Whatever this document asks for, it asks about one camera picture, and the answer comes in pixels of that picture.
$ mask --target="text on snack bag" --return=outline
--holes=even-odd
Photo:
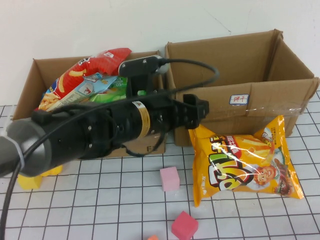
[[[210,185],[222,190],[232,190],[240,185],[250,183],[254,176],[252,172],[243,168],[242,162],[237,157],[238,148],[226,145],[224,136],[212,137],[210,142],[212,145],[212,154],[208,156],[209,174],[214,175],[210,178]],[[227,141],[236,146],[236,142],[232,138]]]

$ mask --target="plastic wrapper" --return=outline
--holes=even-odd
[[[254,135],[217,135],[202,125],[189,134],[195,151],[196,207],[202,198],[223,190],[304,197],[290,160],[282,115]]]
[[[119,65],[130,53],[129,48],[117,48],[82,59],[52,84],[38,109],[52,111],[106,91],[117,80]]]
[[[119,76],[106,91],[90,97],[89,101],[105,104],[105,103],[110,103],[117,100],[125,99],[126,92],[127,92],[127,83],[128,83],[128,79],[126,77]],[[140,90],[138,91],[138,95],[144,96],[146,95],[146,91]]]

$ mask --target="yellow snack bag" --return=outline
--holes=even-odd
[[[252,135],[216,135],[200,125],[189,130],[195,151],[194,205],[222,190],[304,197],[290,161],[280,115]]]

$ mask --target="cardboard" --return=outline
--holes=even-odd
[[[215,66],[220,78],[213,84],[177,93],[196,94],[209,101],[210,113],[202,124],[217,134],[253,134],[278,115],[285,116],[286,135],[292,133],[319,86],[319,79],[285,44],[279,30],[190,42],[169,42],[165,56],[191,59]],[[196,65],[172,63],[166,74],[169,89],[207,80],[212,73]],[[234,95],[240,95],[234,105]],[[183,127],[174,131],[178,146],[190,146]]]
[[[151,55],[158,55],[158,51],[131,53],[127,59],[137,59]],[[60,77],[66,70],[76,64],[83,58],[66,57],[66,58],[51,58],[51,59],[34,59],[28,77],[25,81],[18,105],[13,115],[13,120],[29,118],[32,111],[39,106],[42,99],[42,94],[52,85],[52,83]],[[155,77],[154,85],[158,89],[163,89],[162,77]],[[144,154],[149,152],[159,139],[159,135],[148,136],[142,139],[133,140],[126,143],[127,147],[135,152]],[[152,154],[162,154],[165,152],[165,141],[160,145],[157,151]],[[107,157],[123,157],[127,156],[124,148],[113,151]]]

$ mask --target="white wall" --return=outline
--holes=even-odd
[[[275,28],[320,76],[319,0],[1,0],[0,106],[18,102],[33,58],[163,51]]]

